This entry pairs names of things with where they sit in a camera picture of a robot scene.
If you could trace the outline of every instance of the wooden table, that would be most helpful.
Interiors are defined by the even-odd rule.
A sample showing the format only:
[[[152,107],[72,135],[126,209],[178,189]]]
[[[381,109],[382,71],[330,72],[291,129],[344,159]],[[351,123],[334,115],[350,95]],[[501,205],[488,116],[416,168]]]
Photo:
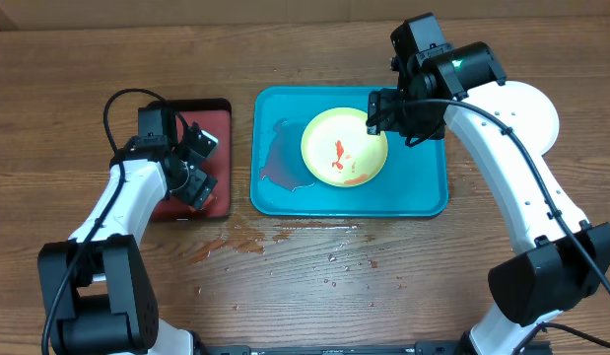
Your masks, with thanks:
[[[488,270],[512,254],[494,199],[452,134],[450,201],[434,219],[274,218],[248,197],[256,96],[274,85],[394,85],[388,37],[397,26],[0,33],[0,353],[39,351],[37,253],[65,240],[99,199],[111,157],[102,108],[128,87],[169,99],[224,97],[234,110],[231,217],[154,223],[143,239],[162,318],[209,345],[256,347],[400,345],[471,328],[492,302]],[[441,26],[458,46],[487,42],[511,79],[553,100],[561,134],[546,160],[594,224],[610,222],[610,18]],[[114,104],[118,141],[135,132],[136,109],[148,101]],[[265,253],[222,248],[191,263],[222,234],[263,239]],[[558,321],[610,340],[610,298],[599,291]],[[541,338],[557,353],[608,353],[558,330]]]

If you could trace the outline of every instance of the plate with red stain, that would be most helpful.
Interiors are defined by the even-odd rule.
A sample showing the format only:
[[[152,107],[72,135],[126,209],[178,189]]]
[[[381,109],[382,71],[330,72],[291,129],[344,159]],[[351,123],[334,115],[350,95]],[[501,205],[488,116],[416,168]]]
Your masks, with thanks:
[[[256,100],[250,200],[278,216],[429,217],[448,201],[444,141],[366,134],[378,87],[272,87]]]
[[[368,114],[338,107],[316,116],[301,142],[303,160],[320,180],[338,187],[367,183],[383,168],[387,158],[385,133],[368,135]]]

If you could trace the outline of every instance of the black cable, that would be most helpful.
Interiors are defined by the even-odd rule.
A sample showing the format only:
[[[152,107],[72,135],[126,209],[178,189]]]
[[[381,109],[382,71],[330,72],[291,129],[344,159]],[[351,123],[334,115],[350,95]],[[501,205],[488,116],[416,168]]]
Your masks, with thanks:
[[[553,218],[556,219],[557,223],[559,224],[559,227],[561,227],[563,232],[567,235],[567,237],[570,239],[572,244],[576,247],[576,249],[582,256],[582,258],[585,260],[585,262],[589,266],[589,268],[591,268],[594,271],[594,273],[597,275],[598,279],[600,280],[600,283],[602,283],[602,285],[607,290],[607,292],[609,293],[609,296],[610,296],[609,280],[604,275],[604,273],[600,270],[600,268],[598,268],[598,265],[596,265],[596,263],[593,261],[593,259],[589,255],[589,253],[585,250],[585,248],[582,246],[582,244],[578,241],[578,239],[576,238],[574,233],[572,233],[572,231],[570,230],[570,227],[568,227],[567,223],[563,219],[563,216],[561,215],[561,211],[557,208],[556,204],[554,203],[554,200],[552,199],[552,195],[548,191],[548,188],[545,185],[543,178],[539,174],[537,167],[535,166],[534,162],[532,161],[530,154],[525,149],[525,146],[523,145],[523,143],[521,143],[519,138],[517,138],[517,136],[513,133],[512,129],[510,127],[508,127],[507,125],[505,125],[503,122],[501,122],[498,118],[496,118],[492,114],[486,112],[485,110],[483,110],[477,106],[473,106],[468,103],[463,103],[463,102],[459,102],[459,101],[455,101],[455,100],[446,100],[446,99],[425,99],[425,100],[416,100],[416,101],[412,101],[412,102],[402,103],[404,108],[412,107],[412,106],[420,106],[420,105],[431,105],[431,104],[451,105],[451,106],[457,106],[457,107],[463,107],[463,108],[470,109],[470,110],[474,111],[475,113],[478,113],[481,116],[483,116],[484,118],[488,119],[489,121],[493,122],[495,125],[497,125],[501,129],[502,134],[507,135],[510,138],[512,143],[514,143],[515,147],[517,147],[517,149],[523,156],[523,159],[525,160],[528,168],[530,169],[530,172],[534,176],[534,179],[536,180],[537,185],[539,186],[539,189],[541,190],[541,194],[545,198],[546,203],[548,204],[548,206],[550,208],[551,215],[553,216]],[[373,125],[381,123],[383,121],[383,117],[385,115],[393,113],[396,109],[398,109],[398,106],[393,106],[393,107],[387,108],[381,112],[374,114],[372,117],[370,117],[367,120],[366,125],[373,126]],[[555,323],[545,323],[545,325],[548,325],[548,324],[551,324],[552,327],[555,327],[555,328],[558,328],[558,329],[561,329],[564,331],[568,331],[571,334],[580,336],[583,339],[595,342],[596,344],[599,344],[602,346],[610,345],[609,342],[600,340],[591,335],[585,334],[583,332],[569,328],[567,326],[555,324]],[[543,328],[543,325],[539,324],[538,327],[539,327],[539,329],[541,329],[541,328]],[[521,349],[521,347],[525,346],[525,344],[527,344],[527,342],[530,341],[534,337],[534,335],[536,335],[536,333],[538,331],[539,330],[537,329],[533,333],[530,333],[529,336],[526,337],[526,339],[524,339],[524,341],[521,342],[519,349]]]
[[[111,98],[109,98],[109,100],[107,100],[107,103],[105,104],[105,108],[103,109],[103,127],[105,128],[105,134],[107,135],[107,140],[109,140],[109,145],[111,146],[112,151],[114,151],[114,154],[117,153],[118,149],[116,148],[116,144],[114,143],[114,138],[112,137],[111,131],[109,129],[109,121],[108,121],[109,108],[111,107],[111,104],[114,102],[114,100],[116,100],[119,96],[121,96],[123,94],[127,94],[127,93],[147,94],[147,95],[150,95],[150,96],[158,99],[165,106],[168,104],[167,100],[165,100],[165,98],[161,97],[160,95],[158,95],[152,91],[146,90],[146,89],[124,89],[124,90],[121,90],[121,91],[117,92],[116,94],[112,95]],[[186,130],[188,128],[188,123],[186,123],[186,120],[181,115],[181,113],[176,111],[175,116],[177,118],[179,118],[179,120],[182,122],[182,125],[184,126],[184,130]],[[128,148],[129,146],[133,145],[132,142],[135,140],[135,138],[136,137],[132,137],[125,145],[125,148]],[[75,253],[75,256],[73,256],[72,260],[70,260],[70,263],[68,264],[68,268],[66,269],[66,273],[64,274],[64,276],[61,280],[61,283],[59,284],[59,288],[57,289],[57,293],[55,294],[55,298],[52,301],[52,305],[50,306],[50,310],[48,311],[48,316],[46,317],[46,322],[44,324],[44,331],[41,336],[42,355],[48,355],[48,340],[49,340],[49,336],[50,336],[50,329],[52,327],[52,322],[57,313],[57,308],[59,307],[59,302],[61,301],[61,296],[63,295],[63,293],[66,289],[66,286],[68,285],[68,280],[70,279],[71,276],[73,276],[75,268],[77,267],[77,264],[80,262],[81,258],[83,257],[83,255],[86,251],[86,248],[88,247],[92,238],[95,237],[97,230],[101,227],[103,221],[105,220],[105,217],[109,213],[109,210],[111,210],[111,207],[114,205],[114,202],[118,198],[118,195],[120,194],[120,191],[122,190],[122,187],[125,184],[125,166],[121,162],[120,164],[118,164],[118,167],[120,169],[118,185],[116,186],[116,189],[114,190],[114,193],[111,196],[109,202],[105,205],[105,208],[101,212],[101,215],[99,216],[99,218],[97,218],[95,220],[94,226],[88,232],[88,234],[86,235],[84,240],[79,244],[79,246],[77,248],[77,252]]]
[[[532,329],[532,331],[528,334],[528,336],[526,336],[523,340],[521,340],[519,345],[517,345],[517,347],[515,347],[514,350],[512,351],[512,355],[518,355],[521,352],[521,349],[523,349],[525,347],[525,345],[528,342],[530,342],[532,340],[532,338],[534,338],[539,331],[541,331],[541,330],[546,331],[547,328],[560,329],[562,331],[566,331],[572,335],[578,336],[585,340],[591,341],[592,343],[595,343],[595,344],[598,344],[600,346],[610,349],[610,342],[597,338],[593,335],[589,335],[587,333],[584,333],[580,330],[576,330],[576,329],[566,326],[566,325],[552,323],[552,322],[542,322],[542,323],[537,324],[537,326],[535,326],[534,329]]]
[[[147,90],[147,89],[124,89],[121,90],[119,92],[117,92],[116,94],[112,95],[111,98],[109,98],[109,100],[107,100],[107,103],[105,104],[105,108],[103,109],[103,127],[105,128],[105,135],[107,135],[107,140],[109,141],[109,145],[111,146],[111,150],[114,151],[114,154],[116,154],[116,143],[114,143],[114,138],[111,135],[111,130],[109,129],[109,120],[107,118],[108,113],[109,113],[109,108],[111,107],[111,104],[114,102],[114,100],[116,100],[119,96],[127,94],[127,93],[142,93],[142,94],[147,94],[149,96],[152,96],[156,99],[158,99],[161,103],[164,104],[164,106],[168,106],[168,102],[165,98],[161,97],[160,95],[154,93],[151,90]],[[184,131],[188,128],[188,123],[186,123],[186,119],[184,119],[184,116],[182,116],[181,113],[179,112],[175,112],[175,116],[179,119],[180,122],[182,122],[182,126],[184,126]]]

